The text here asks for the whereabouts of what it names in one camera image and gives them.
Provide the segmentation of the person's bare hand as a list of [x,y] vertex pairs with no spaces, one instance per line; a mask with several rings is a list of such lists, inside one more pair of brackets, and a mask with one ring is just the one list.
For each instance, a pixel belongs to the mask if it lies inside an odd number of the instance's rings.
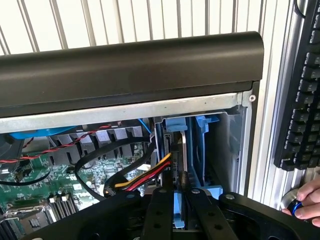
[[300,220],[309,220],[314,226],[320,227],[320,177],[307,182],[297,192],[298,201],[302,207],[294,212]]

